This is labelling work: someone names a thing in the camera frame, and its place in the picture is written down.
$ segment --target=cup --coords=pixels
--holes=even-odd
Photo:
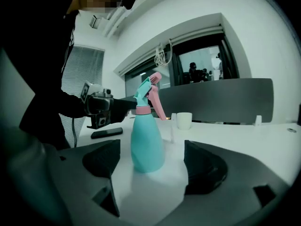
[[[192,123],[192,113],[183,112],[177,114],[177,126],[180,130],[189,130]]]

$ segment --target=window blind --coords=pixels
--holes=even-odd
[[[102,83],[104,51],[74,46],[65,65],[62,78],[62,90],[69,95],[80,97],[85,81]],[[72,118],[60,114],[65,129],[65,137],[71,147],[74,147]],[[85,117],[74,119],[77,139]]]

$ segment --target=smartphone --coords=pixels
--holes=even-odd
[[[123,130],[121,127],[110,129],[110,130],[101,130],[101,131],[93,132],[91,138],[96,139],[96,138],[103,138],[103,137],[111,137],[111,136],[122,134],[122,132]]]

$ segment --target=teal spray bottle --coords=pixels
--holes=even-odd
[[[142,173],[160,169],[165,160],[162,137],[148,105],[149,99],[159,118],[166,120],[156,86],[161,78],[159,72],[154,73],[139,86],[134,96],[137,107],[131,137],[131,154],[135,169]]]

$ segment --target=white tabletop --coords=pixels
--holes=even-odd
[[[155,119],[164,140],[166,161],[160,170],[141,174],[134,170],[130,154],[133,117],[129,115],[122,123],[101,128],[100,130],[122,127],[123,134],[100,139],[91,139],[95,130],[87,128],[91,122],[86,118],[78,146],[110,139],[121,140],[120,161],[112,175],[112,184],[120,219],[135,225],[155,225],[182,202],[188,183],[183,162],[184,140],[207,143],[253,156],[289,185],[293,184],[301,166],[301,127],[293,123],[257,127],[192,123],[190,130],[182,131],[176,127],[175,121]]]

